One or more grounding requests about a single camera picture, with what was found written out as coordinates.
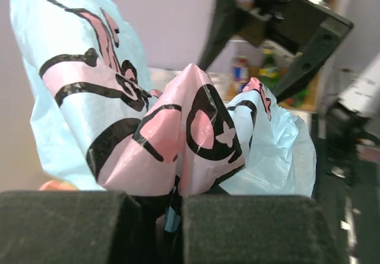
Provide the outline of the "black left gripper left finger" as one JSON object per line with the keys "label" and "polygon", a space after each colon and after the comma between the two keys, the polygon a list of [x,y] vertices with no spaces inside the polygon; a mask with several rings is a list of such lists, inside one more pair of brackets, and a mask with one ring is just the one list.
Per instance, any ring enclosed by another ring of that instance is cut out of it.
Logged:
{"label": "black left gripper left finger", "polygon": [[1,263],[154,263],[153,231],[124,193],[1,193]]}

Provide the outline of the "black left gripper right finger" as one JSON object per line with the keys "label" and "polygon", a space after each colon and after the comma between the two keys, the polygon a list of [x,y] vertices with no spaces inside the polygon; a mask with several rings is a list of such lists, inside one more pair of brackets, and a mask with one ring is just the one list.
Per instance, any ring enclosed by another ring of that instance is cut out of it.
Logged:
{"label": "black left gripper right finger", "polygon": [[185,263],[340,263],[307,197],[191,196],[182,213]]}

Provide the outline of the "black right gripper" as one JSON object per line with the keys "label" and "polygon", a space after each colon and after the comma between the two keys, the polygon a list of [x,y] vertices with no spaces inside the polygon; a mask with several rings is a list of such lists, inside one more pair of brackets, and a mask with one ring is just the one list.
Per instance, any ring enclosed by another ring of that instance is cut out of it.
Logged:
{"label": "black right gripper", "polygon": [[234,33],[255,47],[271,41],[290,53],[304,49],[272,89],[279,103],[307,88],[354,27],[323,0],[252,0],[252,5],[216,0],[198,66],[207,70]]}

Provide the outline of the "pink orange peach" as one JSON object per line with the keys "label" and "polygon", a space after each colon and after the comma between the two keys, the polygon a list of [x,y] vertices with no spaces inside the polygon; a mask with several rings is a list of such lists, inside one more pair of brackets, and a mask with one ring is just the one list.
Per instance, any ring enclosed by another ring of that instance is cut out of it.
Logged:
{"label": "pink orange peach", "polygon": [[67,182],[50,180],[42,184],[39,190],[78,190],[78,188]]}

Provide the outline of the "silver metal can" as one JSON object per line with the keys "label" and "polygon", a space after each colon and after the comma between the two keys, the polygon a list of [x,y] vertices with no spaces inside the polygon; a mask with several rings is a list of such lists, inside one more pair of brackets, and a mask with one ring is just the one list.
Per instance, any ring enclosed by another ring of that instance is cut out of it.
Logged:
{"label": "silver metal can", "polygon": [[236,93],[241,93],[249,81],[249,65],[246,57],[237,56],[233,59],[232,72]]}

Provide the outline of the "light blue plastic grocery bag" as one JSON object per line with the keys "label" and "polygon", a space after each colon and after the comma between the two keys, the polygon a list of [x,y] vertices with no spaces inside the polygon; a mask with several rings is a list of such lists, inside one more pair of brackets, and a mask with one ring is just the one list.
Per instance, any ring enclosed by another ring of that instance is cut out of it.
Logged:
{"label": "light blue plastic grocery bag", "polygon": [[225,104],[194,64],[153,89],[143,47],[111,0],[11,0],[43,169],[133,196],[305,195],[308,127],[251,79]]}

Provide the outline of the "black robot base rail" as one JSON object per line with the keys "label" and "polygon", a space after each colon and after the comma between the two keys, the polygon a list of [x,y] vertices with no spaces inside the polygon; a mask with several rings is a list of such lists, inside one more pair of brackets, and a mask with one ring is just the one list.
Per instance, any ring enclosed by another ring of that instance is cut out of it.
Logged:
{"label": "black robot base rail", "polygon": [[313,197],[322,207],[342,263],[379,263],[379,121],[346,152],[331,147],[311,115],[317,154]]}

